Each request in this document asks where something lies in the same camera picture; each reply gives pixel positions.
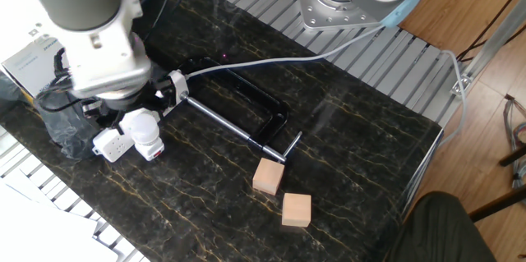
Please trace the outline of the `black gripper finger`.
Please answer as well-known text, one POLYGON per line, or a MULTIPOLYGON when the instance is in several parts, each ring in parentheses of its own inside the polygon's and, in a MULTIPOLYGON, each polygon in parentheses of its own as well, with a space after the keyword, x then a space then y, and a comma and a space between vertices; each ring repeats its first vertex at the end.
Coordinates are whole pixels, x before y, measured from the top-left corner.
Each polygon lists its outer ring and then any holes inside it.
POLYGON ((150 100, 153 108, 171 108, 175 106, 175 85, 169 74, 152 80, 154 97, 150 100))
POLYGON ((89 122, 96 123, 101 129, 114 129, 119 135, 124 134, 119 126, 125 114, 122 110, 113 110, 102 100, 86 99, 81 101, 81 111, 89 122))

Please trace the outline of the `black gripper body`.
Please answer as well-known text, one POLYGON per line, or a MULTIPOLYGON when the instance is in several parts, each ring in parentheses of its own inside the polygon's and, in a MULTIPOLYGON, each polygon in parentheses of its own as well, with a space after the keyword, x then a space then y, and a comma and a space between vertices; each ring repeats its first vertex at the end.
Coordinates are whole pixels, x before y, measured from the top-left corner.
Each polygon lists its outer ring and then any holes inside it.
POLYGON ((155 98, 155 92, 152 90, 139 90, 128 96, 111 95, 110 93, 99 94, 105 106, 115 111, 133 111, 142 108, 155 98))

